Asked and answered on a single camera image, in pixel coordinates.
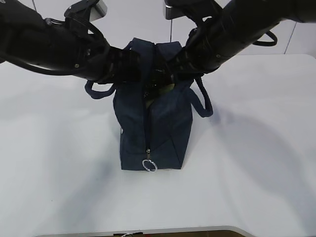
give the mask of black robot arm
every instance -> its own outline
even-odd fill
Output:
[[[169,3],[177,6],[180,0]],[[316,22],[316,1],[231,0],[220,13],[197,25],[170,67],[178,73],[210,73],[286,19]]]
[[[18,0],[0,2],[0,58],[36,73],[74,75],[100,84],[138,80],[138,55],[111,47],[89,22],[89,7],[98,1],[81,1],[85,11],[68,10],[65,21],[44,20]],[[118,77],[122,73],[129,76]]]
[[[0,1],[0,60],[36,73],[74,75],[99,84],[139,80],[139,55],[111,47],[89,22],[91,6],[98,2],[82,0],[76,3],[81,10],[70,8],[65,21],[58,21],[42,19],[18,0]],[[171,74],[210,73],[258,44],[282,20],[316,22],[316,0],[231,0],[223,9],[214,0],[165,2],[197,24],[183,50],[168,62]],[[207,15],[212,18],[203,21]]]

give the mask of fabric bag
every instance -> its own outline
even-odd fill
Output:
[[[85,90],[93,99],[112,95],[114,111],[121,125],[120,160],[123,170],[181,169],[193,122],[192,106],[201,117],[210,117],[213,108],[201,78],[195,78],[201,90],[205,108],[190,89],[194,79],[179,80],[172,90],[147,106],[144,86],[151,80],[155,50],[166,61],[181,49],[179,42],[153,44],[133,39],[125,48],[140,54],[140,82],[114,84],[105,92],[94,91],[88,81]]]

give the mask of bag handle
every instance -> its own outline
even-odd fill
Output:
[[[112,95],[116,89],[115,85],[113,84],[111,88],[107,91],[95,91],[92,89],[93,85],[94,85],[94,82],[89,80],[85,84],[84,89],[91,96],[91,98],[95,100],[100,100]]]
[[[187,97],[188,97],[189,101],[191,102],[191,104],[193,105],[193,107],[195,108],[195,110],[197,111],[197,113],[202,118],[211,117],[213,115],[213,107],[212,107],[211,100],[207,94],[207,91],[203,85],[201,77],[196,78],[196,82],[197,82],[197,85],[198,85],[198,87],[199,87],[199,89],[204,97],[205,108],[203,107],[198,96],[195,94],[195,92],[191,88],[188,88],[188,90],[187,90]]]

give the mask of table surface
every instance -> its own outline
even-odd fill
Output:
[[[194,113],[183,169],[156,173],[120,169],[111,98],[0,70],[0,236],[316,236],[314,58],[236,56],[205,76],[214,116]]]

